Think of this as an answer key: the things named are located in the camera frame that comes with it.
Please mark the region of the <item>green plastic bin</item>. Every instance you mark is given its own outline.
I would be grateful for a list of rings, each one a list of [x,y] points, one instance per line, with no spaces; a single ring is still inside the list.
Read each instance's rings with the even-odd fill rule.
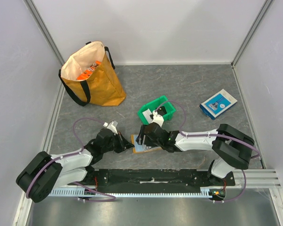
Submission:
[[[148,102],[147,104],[143,105],[140,110],[137,112],[138,117],[142,121],[143,124],[148,125],[147,121],[145,120],[142,112],[146,111],[147,109],[150,109],[152,112],[155,110],[157,111],[159,107],[165,106],[167,110],[167,114],[163,116],[164,121],[171,120],[174,113],[176,112],[176,109],[174,106],[168,102],[168,98],[166,96],[160,96],[156,98],[155,100],[152,100]]]

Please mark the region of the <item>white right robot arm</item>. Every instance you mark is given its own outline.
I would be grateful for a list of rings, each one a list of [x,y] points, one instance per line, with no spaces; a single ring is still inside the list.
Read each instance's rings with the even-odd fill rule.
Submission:
[[[191,150],[214,151],[218,158],[213,160],[207,172],[207,181],[218,185],[234,169],[247,170],[250,160],[259,157],[254,140],[228,124],[205,132],[166,131],[157,123],[142,125],[134,139],[138,146],[160,147],[169,153]]]

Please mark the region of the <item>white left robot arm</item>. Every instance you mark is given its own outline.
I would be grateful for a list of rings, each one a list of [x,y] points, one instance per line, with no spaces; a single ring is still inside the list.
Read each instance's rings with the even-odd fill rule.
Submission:
[[[16,184],[34,203],[44,200],[54,188],[73,182],[89,185],[94,181],[94,173],[89,170],[107,152],[121,153],[134,145],[121,132],[114,134],[102,129],[83,148],[76,151],[50,155],[44,151],[37,153],[16,178]]]

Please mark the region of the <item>orange leather card holder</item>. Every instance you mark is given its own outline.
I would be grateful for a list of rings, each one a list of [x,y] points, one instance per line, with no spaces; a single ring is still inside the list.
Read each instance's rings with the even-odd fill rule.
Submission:
[[[146,153],[151,151],[162,150],[161,147],[149,147],[146,145],[139,145],[138,142],[136,141],[137,137],[138,135],[131,135],[131,142],[134,145],[133,153]]]

